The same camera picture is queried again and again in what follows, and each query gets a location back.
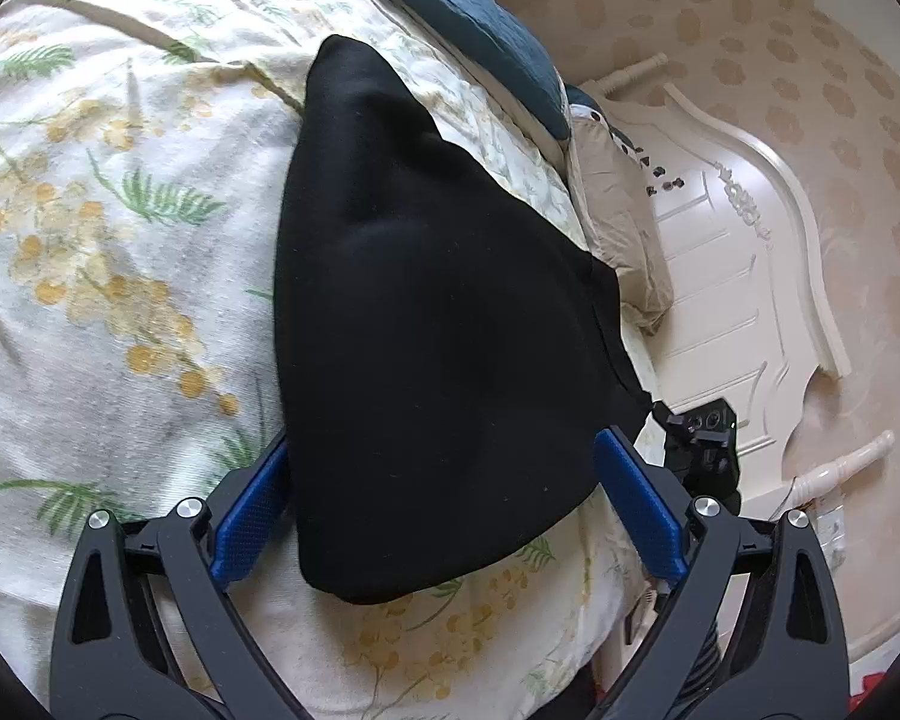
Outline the beige pillow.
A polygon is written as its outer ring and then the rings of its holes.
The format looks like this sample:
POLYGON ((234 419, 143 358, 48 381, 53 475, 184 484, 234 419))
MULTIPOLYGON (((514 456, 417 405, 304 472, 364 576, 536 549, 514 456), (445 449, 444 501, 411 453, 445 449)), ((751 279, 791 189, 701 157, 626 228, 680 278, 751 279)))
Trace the beige pillow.
POLYGON ((674 300, 639 154, 596 110, 572 117, 571 195, 590 252, 616 271, 624 310, 647 335, 674 300))

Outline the white wall socket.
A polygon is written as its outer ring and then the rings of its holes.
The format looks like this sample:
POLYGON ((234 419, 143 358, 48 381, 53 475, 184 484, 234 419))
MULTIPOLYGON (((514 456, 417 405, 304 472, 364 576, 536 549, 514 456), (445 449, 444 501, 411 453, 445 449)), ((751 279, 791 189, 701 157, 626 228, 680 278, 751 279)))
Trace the white wall socket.
POLYGON ((845 562, 844 507, 836 505, 823 509, 821 502, 814 507, 814 530, 820 540, 827 567, 836 572, 845 562))

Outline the floral white bed sheet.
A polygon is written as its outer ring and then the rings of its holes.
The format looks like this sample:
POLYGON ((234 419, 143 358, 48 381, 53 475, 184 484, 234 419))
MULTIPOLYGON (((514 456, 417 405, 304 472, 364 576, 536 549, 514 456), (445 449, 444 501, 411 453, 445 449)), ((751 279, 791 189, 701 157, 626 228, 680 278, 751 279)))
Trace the floral white bed sheet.
MULTIPOLYGON (((162 515, 281 427, 276 223, 305 75, 372 44, 496 181, 580 241, 523 110, 395 0, 4 0, 0 652, 45 694, 87 515, 162 515)), ((276 539, 233 601, 320 718, 525 718, 589 669, 644 577, 601 494, 505 561, 385 605, 276 539)))

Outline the black studded pants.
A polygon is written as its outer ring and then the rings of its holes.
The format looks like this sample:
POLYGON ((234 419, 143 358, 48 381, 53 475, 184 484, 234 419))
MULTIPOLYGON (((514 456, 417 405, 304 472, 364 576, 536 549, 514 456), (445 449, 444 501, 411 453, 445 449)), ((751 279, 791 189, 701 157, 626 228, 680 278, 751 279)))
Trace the black studded pants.
POLYGON ((644 427, 616 273, 437 130, 372 47, 308 72, 274 268, 302 575, 375 605, 516 553, 644 427))

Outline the white carved headboard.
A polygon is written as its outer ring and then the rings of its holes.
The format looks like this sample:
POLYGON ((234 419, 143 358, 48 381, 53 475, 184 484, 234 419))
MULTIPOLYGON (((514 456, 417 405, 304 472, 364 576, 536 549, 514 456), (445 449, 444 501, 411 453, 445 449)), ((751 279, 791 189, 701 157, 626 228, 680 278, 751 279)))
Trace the white carved headboard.
POLYGON ((647 349, 672 410, 723 398, 736 411, 741 512, 777 517, 888 457, 896 436, 829 450, 811 472, 785 476, 809 381, 852 371, 824 289, 813 208, 774 149, 676 86, 665 85, 660 107, 616 99, 667 62, 656 54, 585 86, 637 148, 673 283, 647 349))

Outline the dark teal blanket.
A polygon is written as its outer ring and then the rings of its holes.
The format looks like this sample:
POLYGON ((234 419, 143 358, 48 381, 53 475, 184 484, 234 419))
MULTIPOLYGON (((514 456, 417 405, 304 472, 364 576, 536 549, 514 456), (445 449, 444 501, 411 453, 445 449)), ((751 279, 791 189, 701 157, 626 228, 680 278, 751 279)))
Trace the dark teal blanket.
POLYGON ((497 0, 400 0, 489 71, 556 140, 569 137, 564 86, 538 39, 497 0))

